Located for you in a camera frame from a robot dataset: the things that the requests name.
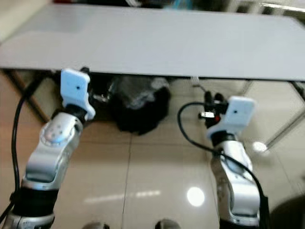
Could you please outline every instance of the tile floor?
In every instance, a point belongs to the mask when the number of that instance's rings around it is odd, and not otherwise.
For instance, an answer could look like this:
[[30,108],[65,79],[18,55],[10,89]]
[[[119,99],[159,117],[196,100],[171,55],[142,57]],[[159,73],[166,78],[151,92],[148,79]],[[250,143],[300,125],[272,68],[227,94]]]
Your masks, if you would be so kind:
[[[205,80],[202,84],[229,96],[238,94],[244,82]],[[113,123],[93,123],[84,130],[55,205],[53,229],[81,229],[91,221],[107,222],[111,229],[152,229],[162,218],[175,219],[185,229],[218,228],[211,157],[184,140],[176,124],[180,106],[202,100],[203,94],[188,80],[172,82],[171,91],[168,117],[146,135],[120,132]],[[303,106],[286,83],[255,82],[247,95],[259,106],[242,136],[245,143],[267,140]],[[10,135],[18,99],[8,79],[0,75],[1,210],[13,190]],[[186,111],[184,126],[192,138],[210,144],[197,113],[197,108]],[[17,147],[21,173],[37,144],[40,128],[41,123],[24,106]],[[305,193],[304,136],[305,122],[268,156],[250,154],[254,171],[270,198],[270,208]],[[188,202],[191,187],[204,193],[201,206]]]

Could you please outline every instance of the black cable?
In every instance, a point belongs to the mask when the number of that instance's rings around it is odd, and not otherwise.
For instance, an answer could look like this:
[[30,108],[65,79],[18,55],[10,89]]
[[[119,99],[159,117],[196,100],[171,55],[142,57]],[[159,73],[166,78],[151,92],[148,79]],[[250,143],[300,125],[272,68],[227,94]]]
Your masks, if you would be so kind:
[[20,175],[19,175],[19,167],[18,167],[18,160],[17,160],[17,150],[16,150],[16,142],[17,142],[17,129],[18,129],[18,121],[20,112],[22,109],[22,105],[24,101],[26,101],[38,88],[40,83],[43,81],[45,77],[41,76],[33,80],[31,84],[25,89],[23,92],[23,95],[21,99],[18,102],[15,117],[14,117],[14,124],[13,124],[13,131],[12,131],[12,137],[11,137],[11,157],[12,157],[12,163],[13,163],[13,170],[14,170],[14,179],[15,179],[15,190],[11,195],[11,202],[7,206],[7,208],[4,210],[4,212],[0,216],[0,223],[5,219],[8,212],[12,209],[14,206],[14,198],[17,194],[17,192],[20,189]]
[[268,229],[269,228],[269,207],[268,207],[268,199],[267,197],[264,195],[263,189],[261,184],[259,183],[258,179],[256,178],[256,176],[253,174],[253,172],[248,169],[248,167],[246,167],[245,165],[243,165],[242,163],[240,163],[239,161],[235,160],[234,158],[222,154],[208,146],[204,146],[198,142],[193,141],[192,139],[189,138],[189,136],[186,134],[185,130],[182,127],[182,122],[181,122],[181,113],[182,111],[189,107],[189,106],[205,106],[205,103],[202,102],[192,102],[192,103],[187,103],[185,105],[183,105],[177,114],[177,122],[178,122],[178,126],[180,128],[181,133],[183,134],[183,136],[185,137],[186,140],[188,140],[191,144],[193,144],[194,146],[197,146],[203,150],[209,151],[213,154],[213,156],[223,156],[226,159],[236,163],[239,167],[243,168],[244,170],[246,170],[250,176],[253,178],[254,182],[256,183],[256,186],[258,188],[258,192],[259,192],[259,196],[260,196],[260,229]]

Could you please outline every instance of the cable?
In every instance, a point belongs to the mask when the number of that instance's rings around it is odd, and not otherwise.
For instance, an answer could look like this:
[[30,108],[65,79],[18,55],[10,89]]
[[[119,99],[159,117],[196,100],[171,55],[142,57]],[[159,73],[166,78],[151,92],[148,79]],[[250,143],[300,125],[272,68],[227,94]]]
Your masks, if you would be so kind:
[[16,142],[17,142],[17,129],[18,129],[18,121],[20,112],[22,109],[22,105],[24,101],[26,101],[38,88],[40,83],[43,81],[45,77],[40,76],[33,80],[33,82],[25,89],[23,92],[23,95],[21,99],[18,102],[15,117],[14,117],[14,124],[13,124],[13,131],[12,131],[12,137],[11,137],[11,157],[12,157],[12,163],[13,163],[13,170],[14,170],[14,179],[15,179],[15,190],[11,195],[11,202],[7,206],[7,208],[4,210],[4,212],[0,216],[0,223],[5,219],[6,215],[9,213],[9,211],[14,206],[14,197],[16,196],[16,193],[20,189],[20,175],[19,175],[19,167],[18,167],[18,160],[17,160],[17,150],[16,150]]
[[239,167],[243,168],[244,170],[246,170],[250,176],[253,178],[254,182],[256,183],[256,186],[258,188],[258,192],[259,192],[259,196],[260,196],[260,229],[268,229],[269,228],[269,207],[268,207],[268,198],[264,195],[263,189],[261,184],[259,183],[257,177],[253,174],[253,172],[248,169],[248,167],[246,167],[245,165],[243,165],[242,163],[240,163],[239,161],[235,160],[234,158],[226,155],[226,154],[222,154],[208,146],[202,145],[198,142],[193,141],[192,139],[189,138],[189,136],[186,134],[185,130],[182,127],[182,122],[181,122],[181,113],[182,111],[189,107],[189,106],[205,106],[205,103],[202,102],[192,102],[192,103],[187,103],[185,105],[183,105],[177,114],[177,122],[178,122],[178,126],[179,129],[181,131],[181,133],[183,134],[183,136],[185,137],[186,140],[188,140],[191,144],[193,144],[194,146],[197,146],[203,150],[209,151],[211,152],[214,156],[223,156],[226,159],[236,163]]

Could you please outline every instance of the white table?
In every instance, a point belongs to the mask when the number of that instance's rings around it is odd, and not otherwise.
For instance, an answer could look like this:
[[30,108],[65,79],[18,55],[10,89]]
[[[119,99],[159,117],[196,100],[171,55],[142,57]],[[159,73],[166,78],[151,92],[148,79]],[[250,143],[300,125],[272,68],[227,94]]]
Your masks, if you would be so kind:
[[0,68],[305,81],[305,30],[265,15],[50,4],[0,46]]

